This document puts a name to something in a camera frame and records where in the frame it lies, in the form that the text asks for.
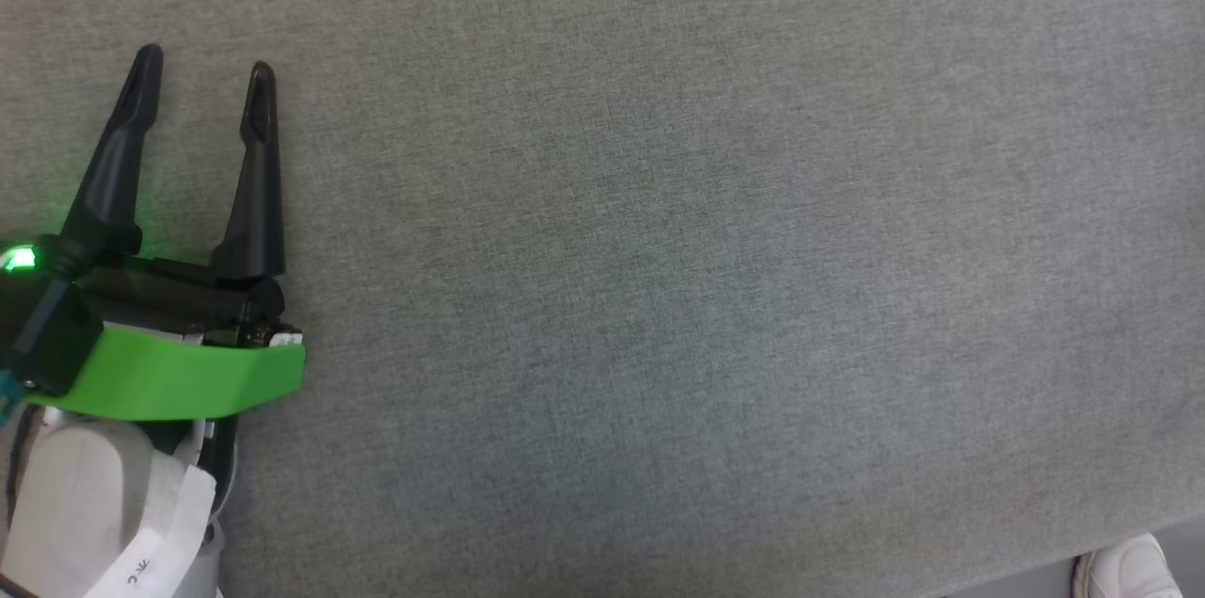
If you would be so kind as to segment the white paper label tag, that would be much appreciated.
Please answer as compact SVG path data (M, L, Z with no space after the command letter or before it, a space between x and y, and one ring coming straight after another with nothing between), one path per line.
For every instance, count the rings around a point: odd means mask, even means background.
M137 533L86 598L172 598L200 551L214 494L208 473L155 453Z

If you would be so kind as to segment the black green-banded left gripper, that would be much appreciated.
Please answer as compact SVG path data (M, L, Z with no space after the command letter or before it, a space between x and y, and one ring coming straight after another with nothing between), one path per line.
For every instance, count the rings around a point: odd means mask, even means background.
M99 259L78 281L104 332L74 388L39 394L0 373L0 421L19 404L118 421L214 420L296 392L302 332L282 319L286 272L277 82L255 61L245 147L222 242L202 263L143 256L139 174L155 125L164 53L137 49L63 229L64 253Z

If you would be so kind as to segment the white shoe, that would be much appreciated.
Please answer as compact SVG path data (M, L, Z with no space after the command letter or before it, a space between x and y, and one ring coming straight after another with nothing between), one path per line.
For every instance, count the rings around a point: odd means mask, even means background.
M1160 543L1141 534L1081 555L1072 568L1071 598L1185 598Z

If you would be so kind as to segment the grey fabric sofa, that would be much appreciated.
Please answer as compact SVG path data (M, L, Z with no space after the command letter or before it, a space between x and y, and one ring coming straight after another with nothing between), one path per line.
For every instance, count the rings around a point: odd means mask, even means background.
M919 598L1205 515L1205 0L0 0L0 234L280 82L227 598Z

